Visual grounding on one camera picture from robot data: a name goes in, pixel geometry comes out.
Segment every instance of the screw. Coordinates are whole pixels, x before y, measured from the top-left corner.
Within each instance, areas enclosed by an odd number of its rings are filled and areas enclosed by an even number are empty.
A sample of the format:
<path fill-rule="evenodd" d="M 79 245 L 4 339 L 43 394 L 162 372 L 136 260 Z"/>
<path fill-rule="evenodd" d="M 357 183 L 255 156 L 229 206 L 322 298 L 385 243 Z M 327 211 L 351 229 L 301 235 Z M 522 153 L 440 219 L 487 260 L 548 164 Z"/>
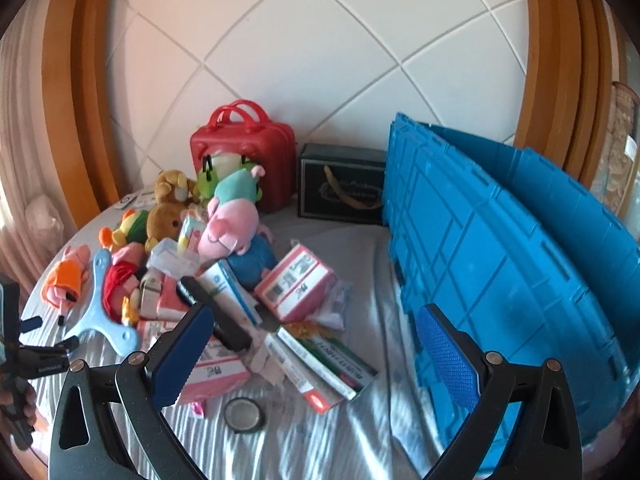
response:
<path fill-rule="evenodd" d="M 145 360 L 146 354 L 144 352 L 133 352 L 128 358 L 130 365 L 139 365 L 142 361 Z"/>
<path fill-rule="evenodd" d="M 487 352 L 484 358 L 492 365 L 502 364 L 502 356 L 498 352 Z"/>
<path fill-rule="evenodd" d="M 79 372 L 83 368 L 84 368 L 84 361 L 82 361 L 82 359 L 76 359 L 71 363 L 69 370 L 71 370 L 72 372 Z"/>
<path fill-rule="evenodd" d="M 560 363 L 558 361 L 556 361 L 555 359 L 549 359 L 546 362 L 546 366 L 547 368 L 549 368 L 549 370 L 553 371 L 553 372 L 559 372 L 562 367 L 560 366 Z"/>

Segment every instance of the white bedsheet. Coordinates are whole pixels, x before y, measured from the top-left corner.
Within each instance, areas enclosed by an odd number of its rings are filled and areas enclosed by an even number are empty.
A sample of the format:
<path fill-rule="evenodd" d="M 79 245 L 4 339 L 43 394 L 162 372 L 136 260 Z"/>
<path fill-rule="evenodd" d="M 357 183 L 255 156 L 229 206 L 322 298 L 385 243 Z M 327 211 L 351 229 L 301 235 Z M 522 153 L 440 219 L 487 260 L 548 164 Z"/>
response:
<path fill-rule="evenodd" d="M 84 227 L 71 241 L 98 249 L 97 232 L 114 227 L 121 212 L 109 209 Z M 380 371 L 375 382 L 352 402 L 317 415 L 290 384 L 284 388 L 254 377 L 241 390 L 207 401 L 207 419 L 194 420 L 187 407 L 164 410 L 167 421 L 204 474 L 215 480 L 239 479 L 402 479 L 422 478 L 442 451 L 435 435 L 433 410 L 416 387 L 410 331 L 399 307 L 399 290 L 388 259 L 388 230 L 310 221 L 292 208 L 264 219 L 276 236 L 276 254 L 286 251 L 290 238 L 302 241 L 353 283 L 344 340 Z M 81 304 L 91 294 L 83 290 Z M 35 290 L 40 290 L 40 283 Z M 80 316 L 76 307 L 67 321 Z M 50 345 L 63 338 L 56 313 L 37 294 L 29 299 L 23 317 L 42 316 L 41 329 L 23 336 L 25 344 Z M 73 358 L 91 366 L 120 362 L 101 335 L 82 339 Z M 40 412 L 53 421 L 64 375 L 34 382 Z M 266 412 L 264 430 L 233 434 L 218 413 L 236 396 L 249 396 Z M 124 411 L 114 406 L 124 443 L 145 478 L 154 478 Z M 37 434 L 34 446 L 49 452 L 50 434 Z"/>

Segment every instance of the gift box handle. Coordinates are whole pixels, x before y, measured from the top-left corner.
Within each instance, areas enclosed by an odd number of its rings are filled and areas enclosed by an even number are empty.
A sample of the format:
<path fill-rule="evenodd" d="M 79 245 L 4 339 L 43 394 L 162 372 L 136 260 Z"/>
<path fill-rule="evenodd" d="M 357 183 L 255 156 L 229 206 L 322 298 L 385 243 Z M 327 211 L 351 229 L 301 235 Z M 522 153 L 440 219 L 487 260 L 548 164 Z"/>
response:
<path fill-rule="evenodd" d="M 328 166 L 324 167 L 324 176 L 326 177 L 326 181 L 328 182 L 329 186 L 334 190 L 334 193 L 338 196 L 340 201 L 345 203 L 346 205 L 362 211 L 378 209 L 382 207 L 382 202 L 380 202 L 380 200 L 377 200 L 376 203 L 369 205 L 347 195 L 340 187 L 340 182 L 338 182 L 338 179 L 334 177 L 334 172 L 331 171 L 331 168 L 329 168 Z"/>

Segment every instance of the red handle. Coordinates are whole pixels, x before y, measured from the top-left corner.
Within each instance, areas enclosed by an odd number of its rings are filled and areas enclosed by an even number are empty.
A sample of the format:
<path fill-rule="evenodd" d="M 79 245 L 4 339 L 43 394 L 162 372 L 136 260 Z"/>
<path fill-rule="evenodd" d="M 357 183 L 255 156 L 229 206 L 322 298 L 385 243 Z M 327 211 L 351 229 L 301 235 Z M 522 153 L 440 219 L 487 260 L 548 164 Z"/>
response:
<path fill-rule="evenodd" d="M 238 99 L 238 101 L 233 101 L 229 106 L 241 107 L 246 106 L 258 116 L 258 122 L 260 123 L 270 123 L 271 120 L 267 115 L 267 112 L 256 102 L 249 101 L 248 99 Z M 222 114 L 221 123 L 229 122 L 229 117 L 231 117 L 231 110 L 227 110 Z"/>
<path fill-rule="evenodd" d="M 232 105 L 223 105 L 218 107 L 211 114 L 211 118 L 209 119 L 209 124 L 207 124 L 207 126 L 209 128 L 215 128 L 217 124 L 225 123 L 225 114 L 228 113 L 231 115 L 231 112 L 235 112 L 242 117 L 242 122 L 247 128 L 253 128 L 255 126 L 254 118 L 252 118 L 251 115 L 249 115 L 245 110 L 242 110 L 242 108 Z"/>

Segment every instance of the peppa pig plush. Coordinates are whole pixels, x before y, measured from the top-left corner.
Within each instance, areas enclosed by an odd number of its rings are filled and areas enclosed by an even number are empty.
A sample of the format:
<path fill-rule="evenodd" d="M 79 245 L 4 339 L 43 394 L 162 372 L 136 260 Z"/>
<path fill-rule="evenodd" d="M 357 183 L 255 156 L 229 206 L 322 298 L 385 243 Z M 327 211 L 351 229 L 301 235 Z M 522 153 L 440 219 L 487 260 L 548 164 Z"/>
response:
<path fill-rule="evenodd" d="M 89 277 L 89 258 L 91 249 L 88 245 L 81 245 L 75 249 L 71 246 L 65 247 L 62 259 L 53 266 L 42 284 L 40 298 L 60 310 L 59 326 L 64 324 L 65 316 L 80 298 L 82 284 Z"/>
<path fill-rule="evenodd" d="M 220 205 L 214 197 L 207 209 L 209 222 L 198 243 L 200 256 L 226 258 L 241 285 L 253 290 L 277 263 L 270 245 L 273 234 L 260 224 L 255 204 L 245 198 Z"/>
<path fill-rule="evenodd" d="M 102 306 L 115 322 L 122 320 L 125 298 L 130 298 L 140 285 L 135 273 L 142 267 L 145 257 L 144 245 L 137 242 L 124 246 L 111 257 L 111 267 L 107 270 L 102 288 Z"/>

